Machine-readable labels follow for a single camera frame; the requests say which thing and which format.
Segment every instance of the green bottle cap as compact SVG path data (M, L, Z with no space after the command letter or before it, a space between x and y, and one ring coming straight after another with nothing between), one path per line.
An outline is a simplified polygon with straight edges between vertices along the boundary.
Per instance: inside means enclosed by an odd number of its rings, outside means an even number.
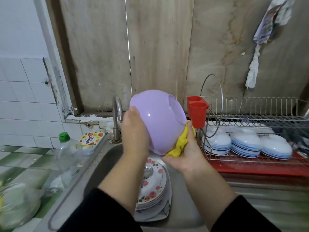
M67 132L63 132L59 134L60 142L67 142L68 140L70 140L70 135Z

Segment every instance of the faucet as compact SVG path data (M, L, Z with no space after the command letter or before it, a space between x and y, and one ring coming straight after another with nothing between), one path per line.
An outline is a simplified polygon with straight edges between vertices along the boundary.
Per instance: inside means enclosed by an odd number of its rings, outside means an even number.
M118 127L118 121L122 121L123 111L120 98L118 96L113 97L113 116L114 116L114 143L121 141L121 134Z

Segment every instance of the wire rack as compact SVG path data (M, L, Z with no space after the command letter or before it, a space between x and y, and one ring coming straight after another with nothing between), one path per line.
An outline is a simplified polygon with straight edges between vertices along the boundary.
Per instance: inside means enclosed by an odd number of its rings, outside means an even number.
M309 176L309 119L306 113L303 116L299 115L299 105L307 105L306 101L293 97L223 97L223 93L221 95L201 96L210 107L206 126L197 130L201 150L217 171ZM217 127L218 130L219 126L229 135L246 127L259 136L283 136L293 148L292 158L277 160L263 154L257 158L247 158L232 151L227 156L215 156L207 138L214 136L216 132L209 137L206 132L209 127ZM204 150L205 144L211 148L210 152Z

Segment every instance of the blue-rimmed bowl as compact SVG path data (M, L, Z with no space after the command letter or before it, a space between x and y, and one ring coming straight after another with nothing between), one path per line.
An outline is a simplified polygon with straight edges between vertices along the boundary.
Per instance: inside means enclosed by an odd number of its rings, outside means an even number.
M231 135L231 140L231 150L234 153L249 158L255 158L260 155L262 149L261 140L254 131L243 128L233 133Z
M292 157L292 147L285 138L278 135L261 137L262 153L275 159L287 160Z
M216 129L216 127L208 128L206 135L209 137L212 136ZM213 137L207 138L207 140L210 145L205 140L204 149L206 152L210 153L212 148L212 154L214 155L225 156L229 154L232 144L231 138L221 127L219 127L217 133Z

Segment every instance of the purple plastic bowl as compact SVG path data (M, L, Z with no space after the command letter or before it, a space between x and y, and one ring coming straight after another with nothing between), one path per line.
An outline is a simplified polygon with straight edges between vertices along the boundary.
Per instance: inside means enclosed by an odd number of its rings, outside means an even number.
M150 136L150 149L165 155L175 148L186 126L186 115L174 96L161 90L146 90L131 98Z

